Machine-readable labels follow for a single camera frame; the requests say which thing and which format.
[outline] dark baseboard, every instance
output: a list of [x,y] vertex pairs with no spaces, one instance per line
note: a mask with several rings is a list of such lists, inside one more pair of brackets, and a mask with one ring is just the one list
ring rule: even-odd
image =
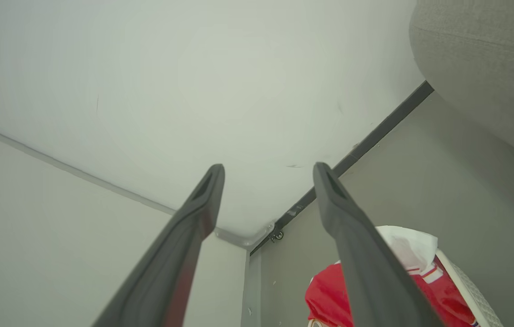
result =
[[[372,147],[376,145],[382,139],[382,137],[386,136],[398,123],[402,122],[412,110],[414,110],[421,102],[423,102],[427,96],[432,93],[433,87],[425,81],[421,86],[418,87],[404,102],[398,106],[386,119],[384,119],[363,141],[359,143],[359,145],[352,150],[352,152],[342,161],[335,166],[334,172],[338,176],[342,176],[354,163],[356,163],[360,158],[365,155]],[[300,212],[303,211],[310,203],[315,200],[315,191],[313,188],[297,203],[292,205],[292,207],[282,215],[277,222],[275,222],[275,230],[271,233],[278,233],[283,227],[285,227],[290,221],[292,221],[295,217],[299,215]],[[255,253],[260,247],[262,247],[266,242],[268,242],[271,237],[265,238],[261,243],[259,243],[252,251],[251,255]]]

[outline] red cloth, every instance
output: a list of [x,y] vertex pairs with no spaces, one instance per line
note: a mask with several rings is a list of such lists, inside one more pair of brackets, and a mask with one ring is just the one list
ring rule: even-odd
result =
[[[411,275],[447,327],[477,326],[448,273],[435,258],[434,269],[423,275]],[[308,319],[317,319],[329,327],[353,327],[348,294],[341,263],[331,265],[313,277],[305,293]]]

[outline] gray fabric cushion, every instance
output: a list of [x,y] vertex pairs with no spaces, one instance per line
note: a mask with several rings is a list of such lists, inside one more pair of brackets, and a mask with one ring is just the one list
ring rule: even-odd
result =
[[419,0],[410,43],[446,101],[514,146],[514,4],[497,3]]

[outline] floor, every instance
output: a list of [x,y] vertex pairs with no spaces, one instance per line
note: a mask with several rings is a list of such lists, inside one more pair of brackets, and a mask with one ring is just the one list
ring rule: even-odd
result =
[[[439,237],[514,326],[514,148],[430,95],[340,179],[375,225]],[[317,201],[261,249],[261,325],[305,327],[313,275],[338,260]]]

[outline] gray vertical strip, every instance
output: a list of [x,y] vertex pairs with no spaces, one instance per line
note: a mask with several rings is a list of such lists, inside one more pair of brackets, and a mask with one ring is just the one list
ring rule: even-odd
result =
[[125,190],[123,188],[115,186],[115,185],[113,185],[109,182],[106,182],[100,178],[92,176],[82,170],[78,170],[77,168],[69,166],[66,163],[62,163],[61,161],[59,161],[53,157],[49,157],[48,155],[45,155],[43,153],[40,153],[39,151],[36,151],[35,149],[31,149],[30,147],[27,147],[26,145],[24,145],[18,141],[15,141],[14,139],[10,139],[9,137],[6,137],[2,134],[0,134],[0,141],[3,143],[6,143],[7,145],[10,145],[11,147],[13,147],[19,151],[26,153],[27,155],[30,155],[33,158],[37,158],[38,160],[44,161],[49,165],[55,166],[61,170],[65,170],[66,172],[73,174],[74,176],[82,178],[82,179],[84,179],[88,182],[91,182],[97,186],[101,186],[102,188],[105,188],[107,190],[115,192],[119,195],[123,195],[126,198],[130,198],[134,201],[138,201],[139,203],[141,203],[143,205],[147,205],[148,207],[162,211],[163,213],[167,213],[168,215],[173,215],[176,212],[176,210],[174,210],[172,208],[169,208],[169,207],[166,207],[165,205],[154,202],[151,199],[144,198],[144,197],[142,197],[142,195],[138,195],[134,192],[130,192],[128,190]]

